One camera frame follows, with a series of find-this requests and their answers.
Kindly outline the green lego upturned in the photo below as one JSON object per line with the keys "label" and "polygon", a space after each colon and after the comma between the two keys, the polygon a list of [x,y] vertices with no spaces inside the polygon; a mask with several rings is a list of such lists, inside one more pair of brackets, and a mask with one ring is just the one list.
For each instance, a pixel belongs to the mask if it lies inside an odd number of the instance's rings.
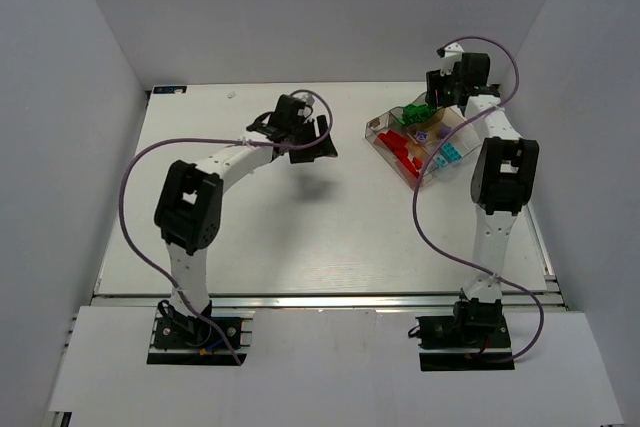
{"label": "green lego upturned", "polygon": [[429,104],[408,104],[403,107],[401,122],[405,126],[410,126],[417,123],[424,123],[430,120],[437,112],[437,106],[431,106]]}

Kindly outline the purple upturned lego cube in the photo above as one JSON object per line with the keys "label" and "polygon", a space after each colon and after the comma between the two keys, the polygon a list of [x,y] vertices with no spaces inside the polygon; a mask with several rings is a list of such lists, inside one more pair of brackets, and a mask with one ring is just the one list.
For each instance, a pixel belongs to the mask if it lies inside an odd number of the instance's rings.
{"label": "purple upturned lego cube", "polygon": [[425,144],[428,139],[428,134],[426,132],[418,131],[415,134],[415,139],[418,143]]}

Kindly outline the cyan 2x4 lego brick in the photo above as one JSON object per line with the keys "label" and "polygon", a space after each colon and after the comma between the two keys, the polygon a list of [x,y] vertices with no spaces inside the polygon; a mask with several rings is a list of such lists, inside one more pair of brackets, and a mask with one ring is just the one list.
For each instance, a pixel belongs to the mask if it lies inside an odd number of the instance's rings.
{"label": "cyan 2x4 lego brick", "polygon": [[463,158],[460,152],[451,143],[444,144],[439,149],[438,156],[444,157],[449,162],[449,164],[458,162]]}

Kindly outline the red sloped lego brick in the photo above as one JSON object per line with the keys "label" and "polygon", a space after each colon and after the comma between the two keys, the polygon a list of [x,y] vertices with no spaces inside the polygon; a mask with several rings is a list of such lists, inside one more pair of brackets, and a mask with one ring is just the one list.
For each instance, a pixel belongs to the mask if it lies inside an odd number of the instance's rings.
{"label": "red sloped lego brick", "polygon": [[405,149],[407,144],[406,138],[392,130],[379,133],[377,139],[391,151]]}

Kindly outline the red 2x3 lego brick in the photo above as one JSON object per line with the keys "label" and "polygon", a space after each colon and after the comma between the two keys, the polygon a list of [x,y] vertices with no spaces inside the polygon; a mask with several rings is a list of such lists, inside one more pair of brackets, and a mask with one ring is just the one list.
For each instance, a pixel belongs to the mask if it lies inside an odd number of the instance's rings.
{"label": "red 2x3 lego brick", "polygon": [[394,154],[399,160],[400,164],[404,166],[408,171],[416,170],[420,171],[423,166],[423,162],[420,157],[412,155],[408,150],[395,150]]}

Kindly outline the red arch lego piece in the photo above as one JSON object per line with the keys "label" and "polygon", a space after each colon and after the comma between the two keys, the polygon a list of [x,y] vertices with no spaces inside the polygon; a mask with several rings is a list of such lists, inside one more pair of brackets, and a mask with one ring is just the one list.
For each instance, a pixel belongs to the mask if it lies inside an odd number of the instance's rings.
{"label": "red arch lego piece", "polygon": [[410,170],[407,174],[407,182],[411,186],[422,185],[424,183],[424,177],[419,171]]}

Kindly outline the purple studded lego cube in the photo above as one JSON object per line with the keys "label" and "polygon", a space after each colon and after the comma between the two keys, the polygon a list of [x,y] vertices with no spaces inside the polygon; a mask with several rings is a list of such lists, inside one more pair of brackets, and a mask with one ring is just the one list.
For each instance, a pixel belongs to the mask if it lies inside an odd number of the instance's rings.
{"label": "purple studded lego cube", "polygon": [[445,124],[441,124],[437,131],[437,138],[443,139],[445,138],[451,131],[451,128]]}

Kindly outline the cyan square lego upturned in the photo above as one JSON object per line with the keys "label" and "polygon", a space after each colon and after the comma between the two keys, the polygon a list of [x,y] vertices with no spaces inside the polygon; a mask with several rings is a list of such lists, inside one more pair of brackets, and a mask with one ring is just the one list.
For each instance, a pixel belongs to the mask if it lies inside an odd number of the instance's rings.
{"label": "cyan square lego upturned", "polygon": [[436,169],[439,169],[441,167],[446,167],[448,164],[449,164],[449,162],[444,157],[436,156],[430,162],[430,168],[432,170],[436,170]]}

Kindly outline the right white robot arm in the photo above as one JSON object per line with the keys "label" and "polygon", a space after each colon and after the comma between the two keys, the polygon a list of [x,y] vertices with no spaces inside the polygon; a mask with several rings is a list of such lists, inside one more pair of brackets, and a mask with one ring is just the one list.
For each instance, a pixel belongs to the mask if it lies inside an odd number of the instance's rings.
{"label": "right white robot arm", "polygon": [[466,282],[461,298],[495,306],[502,297],[499,278],[512,228],[532,196],[539,144],[522,137],[499,106],[500,94],[488,84],[487,54],[451,43],[438,55],[442,65],[427,73],[427,99],[438,107],[458,107],[482,141],[470,184],[476,207],[472,262],[482,269]]}

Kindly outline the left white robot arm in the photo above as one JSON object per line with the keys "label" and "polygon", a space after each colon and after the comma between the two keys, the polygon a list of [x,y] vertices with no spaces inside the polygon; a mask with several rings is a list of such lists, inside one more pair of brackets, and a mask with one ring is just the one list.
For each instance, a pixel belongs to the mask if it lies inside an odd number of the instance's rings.
{"label": "left white robot arm", "polygon": [[300,89],[278,98],[246,134],[197,162],[174,162],[167,173],[154,222],[160,228],[177,282],[169,304],[183,316],[210,314],[207,249],[220,231],[224,194],[237,182],[287,155],[292,164],[335,158],[330,113],[313,115],[317,94]]}

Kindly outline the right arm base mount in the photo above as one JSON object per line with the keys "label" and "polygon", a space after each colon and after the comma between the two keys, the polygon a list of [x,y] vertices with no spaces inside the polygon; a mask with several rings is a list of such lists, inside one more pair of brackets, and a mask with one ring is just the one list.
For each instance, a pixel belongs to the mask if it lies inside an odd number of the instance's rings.
{"label": "right arm base mount", "polygon": [[510,371],[511,338],[502,302],[459,300],[450,315],[420,316],[407,336],[418,341],[423,372]]}

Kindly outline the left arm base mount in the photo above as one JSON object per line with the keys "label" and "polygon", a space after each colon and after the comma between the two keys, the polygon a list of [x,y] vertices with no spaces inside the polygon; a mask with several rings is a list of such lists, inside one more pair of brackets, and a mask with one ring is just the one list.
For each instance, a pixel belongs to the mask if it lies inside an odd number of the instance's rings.
{"label": "left arm base mount", "polygon": [[211,307],[204,314],[225,334],[209,323],[191,315],[185,316],[162,300],[156,308],[147,353],[148,365],[234,366],[244,363],[251,342],[250,320],[242,317],[212,317]]}

